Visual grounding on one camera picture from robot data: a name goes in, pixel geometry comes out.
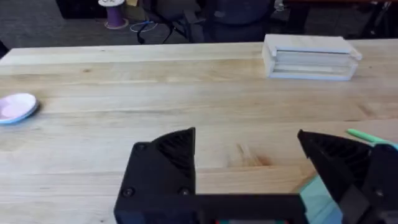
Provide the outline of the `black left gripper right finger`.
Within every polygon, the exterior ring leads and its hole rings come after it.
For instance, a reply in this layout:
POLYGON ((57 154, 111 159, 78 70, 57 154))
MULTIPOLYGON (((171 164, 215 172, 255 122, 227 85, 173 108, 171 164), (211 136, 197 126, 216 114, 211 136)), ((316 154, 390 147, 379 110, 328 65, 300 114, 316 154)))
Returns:
POLYGON ((397 223, 397 149, 329 134, 299 131, 311 160, 343 223, 397 223))

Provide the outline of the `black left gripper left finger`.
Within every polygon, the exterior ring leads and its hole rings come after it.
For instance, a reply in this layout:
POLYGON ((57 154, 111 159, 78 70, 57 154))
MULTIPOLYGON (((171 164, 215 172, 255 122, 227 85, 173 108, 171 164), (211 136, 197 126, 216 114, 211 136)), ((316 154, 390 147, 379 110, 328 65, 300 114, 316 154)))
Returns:
POLYGON ((114 206, 117 223, 195 223, 190 211, 129 212, 134 196, 196 193, 195 128, 133 145, 114 206))

